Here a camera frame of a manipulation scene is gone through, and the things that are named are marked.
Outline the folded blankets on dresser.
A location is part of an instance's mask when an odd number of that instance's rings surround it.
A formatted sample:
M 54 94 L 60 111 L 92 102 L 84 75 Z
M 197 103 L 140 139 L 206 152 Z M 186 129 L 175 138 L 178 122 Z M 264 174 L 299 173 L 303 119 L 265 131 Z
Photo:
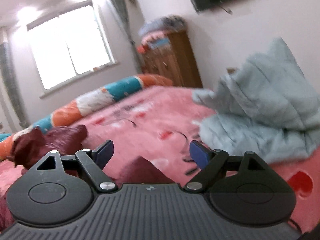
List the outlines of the folded blankets on dresser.
M 168 34 L 186 31 L 187 23 L 181 16 L 169 15 L 145 22 L 139 29 L 138 35 L 141 38 L 141 45 L 136 50 L 145 54 L 148 50 L 148 43 L 165 38 Z

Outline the grey checked curtain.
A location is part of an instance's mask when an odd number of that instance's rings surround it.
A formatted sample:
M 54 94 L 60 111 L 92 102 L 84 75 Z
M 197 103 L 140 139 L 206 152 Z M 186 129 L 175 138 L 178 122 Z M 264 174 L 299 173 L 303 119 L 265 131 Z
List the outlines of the grey checked curtain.
M 137 53 L 135 42 L 132 38 L 130 29 L 129 13 L 126 6 L 125 0 L 107 0 L 108 6 L 110 7 L 112 14 L 117 21 L 119 27 L 122 29 L 127 41 L 130 44 L 131 53 L 135 62 L 135 69 L 138 74 L 142 73 L 140 57 Z

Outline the bright window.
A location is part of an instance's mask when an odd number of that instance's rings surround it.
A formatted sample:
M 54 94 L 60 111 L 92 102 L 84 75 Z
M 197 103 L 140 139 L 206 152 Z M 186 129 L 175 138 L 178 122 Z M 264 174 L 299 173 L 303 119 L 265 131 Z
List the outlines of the bright window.
M 27 33 L 46 92 L 117 62 L 92 0 L 28 24 Z

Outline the wooden dresser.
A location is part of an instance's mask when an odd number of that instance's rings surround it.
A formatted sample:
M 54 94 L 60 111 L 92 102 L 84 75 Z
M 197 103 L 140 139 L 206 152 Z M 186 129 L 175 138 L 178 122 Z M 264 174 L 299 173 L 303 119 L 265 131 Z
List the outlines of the wooden dresser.
M 203 87 L 186 31 L 169 33 L 156 40 L 148 45 L 142 58 L 145 74 L 162 75 L 177 87 Z

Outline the light blue down jacket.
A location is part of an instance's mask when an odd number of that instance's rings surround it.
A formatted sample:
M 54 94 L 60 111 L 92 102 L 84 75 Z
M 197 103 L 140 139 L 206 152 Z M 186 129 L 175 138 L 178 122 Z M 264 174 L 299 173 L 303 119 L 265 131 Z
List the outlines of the light blue down jacket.
M 272 164 L 308 159 L 319 147 L 319 94 L 282 38 L 222 76 L 215 90 L 197 89 L 192 97 L 214 111 L 199 125 L 211 149 L 252 151 Z

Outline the colourful rolled quilt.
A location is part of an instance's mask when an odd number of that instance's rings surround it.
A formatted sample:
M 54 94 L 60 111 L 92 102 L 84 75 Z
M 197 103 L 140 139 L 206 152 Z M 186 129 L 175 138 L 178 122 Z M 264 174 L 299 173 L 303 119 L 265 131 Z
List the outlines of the colourful rolled quilt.
M 173 81 L 157 74 L 138 74 L 109 83 L 96 90 L 83 94 L 70 103 L 56 109 L 43 119 L 36 121 L 15 134 L 1 135 L 1 160 L 7 159 L 15 140 L 38 127 L 47 133 L 54 127 L 69 126 L 76 121 L 108 107 L 144 88 L 151 86 L 172 86 Z

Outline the maroon down jacket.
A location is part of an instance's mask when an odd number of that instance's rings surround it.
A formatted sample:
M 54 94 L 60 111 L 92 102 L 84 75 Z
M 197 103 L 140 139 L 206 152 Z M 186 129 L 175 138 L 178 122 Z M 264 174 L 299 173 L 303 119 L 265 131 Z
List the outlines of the maroon down jacket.
M 60 126 L 47 134 L 43 134 L 39 128 L 33 128 L 13 142 L 7 159 L 16 166 L 22 165 L 29 170 L 51 150 L 58 150 L 63 155 L 74 155 L 76 151 L 82 149 L 82 141 L 86 138 L 87 128 L 84 125 Z M 168 184 L 174 182 L 141 156 L 124 166 L 114 181 L 118 186 L 123 183 Z

